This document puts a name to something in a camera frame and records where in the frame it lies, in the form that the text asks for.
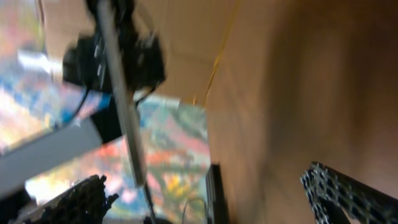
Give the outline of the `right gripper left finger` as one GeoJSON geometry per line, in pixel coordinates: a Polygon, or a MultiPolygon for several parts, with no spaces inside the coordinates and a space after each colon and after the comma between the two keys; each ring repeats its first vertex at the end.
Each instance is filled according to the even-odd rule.
{"type": "Polygon", "coordinates": [[[118,194],[106,194],[105,182],[105,175],[92,175],[9,224],[102,224],[119,198],[118,194]]]}

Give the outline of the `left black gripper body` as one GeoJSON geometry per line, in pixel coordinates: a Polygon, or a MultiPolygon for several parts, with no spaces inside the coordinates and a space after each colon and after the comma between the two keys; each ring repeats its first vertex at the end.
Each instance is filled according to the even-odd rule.
{"type": "MultiPolygon", "coordinates": [[[[106,45],[100,28],[99,1],[86,0],[85,4],[95,21],[95,31],[91,35],[80,34],[76,45],[67,48],[62,62],[62,81],[94,91],[111,93],[106,45]]],[[[135,10],[134,1],[111,1],[110,4],[114,10],[110,19],[116,27],[127,88],[156,89],[165,81],[159,38],[153,33],[146,38],[139,37],[132,18],[135,10]]]]}

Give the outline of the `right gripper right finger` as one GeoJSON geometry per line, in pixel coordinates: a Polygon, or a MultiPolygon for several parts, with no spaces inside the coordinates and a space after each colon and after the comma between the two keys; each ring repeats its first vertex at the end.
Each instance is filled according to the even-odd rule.
{"type": "Polygon", "coordinates": [[[300,177],[316,223],[397,224],[397,199],[313,162],[300,177]]]}

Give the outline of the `Galaxy smartphone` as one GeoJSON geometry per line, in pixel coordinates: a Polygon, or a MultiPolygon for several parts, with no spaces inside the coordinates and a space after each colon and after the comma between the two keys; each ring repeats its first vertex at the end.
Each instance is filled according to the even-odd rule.
{"type": "Polygon", "coordinates": [[[122,134],[125,135],[128,146],[135,185],[142,187],[146,184],[147,168],[139,132],[139,118],[137,110],[131,104],[131,97],[125,81],[122,55],[114,25],[114,12],[111,2],[109,0],[100,0],[97,11],[98,25],[105,44],[106,59],[118,111],[119,125],[122,134]]]}

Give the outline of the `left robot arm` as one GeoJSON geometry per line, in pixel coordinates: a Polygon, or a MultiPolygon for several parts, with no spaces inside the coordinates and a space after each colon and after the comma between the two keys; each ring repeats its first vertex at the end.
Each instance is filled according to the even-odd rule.
{"type": "Polygon", "coordinates": [[[124,137],[137,186],[146,184],[139,132],[138,102],[133,95],[154,91],[165,80],[159,38],[140,38],[133,22],[134,1],[87,1],[94,32],[80,35],[63,58],[63,81],[86,92],[110,95],[108,107],[85,119],[73,113],[53,131],[17,146],[1,157],[1,197],[25,181],[103,144],[124,137]]]}

